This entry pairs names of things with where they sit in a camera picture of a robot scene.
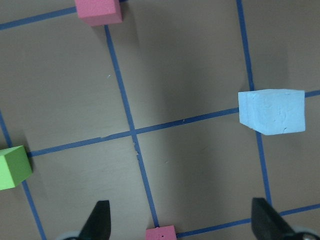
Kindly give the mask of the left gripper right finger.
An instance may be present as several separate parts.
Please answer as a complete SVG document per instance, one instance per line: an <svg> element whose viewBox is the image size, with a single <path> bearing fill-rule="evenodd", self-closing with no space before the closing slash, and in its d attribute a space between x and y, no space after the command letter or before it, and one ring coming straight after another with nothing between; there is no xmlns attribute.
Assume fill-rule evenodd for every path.
<svg viewBox="0 0 320 240"><path fill-rule="evenodd" d="M262 197L251 201L251 230L257 240L294 240L296 232Z"/></svg>

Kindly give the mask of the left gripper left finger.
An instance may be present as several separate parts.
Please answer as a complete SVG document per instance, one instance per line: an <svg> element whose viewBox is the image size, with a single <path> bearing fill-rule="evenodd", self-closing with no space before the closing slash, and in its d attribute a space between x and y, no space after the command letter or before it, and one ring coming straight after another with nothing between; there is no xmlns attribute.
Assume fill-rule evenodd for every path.
<svg viewBox="0 0 320 240"><path fill-rule="evenodd" d="M109 240L111 236L111 209L109 200L100 200L84 224L79 240Z"/></svg>

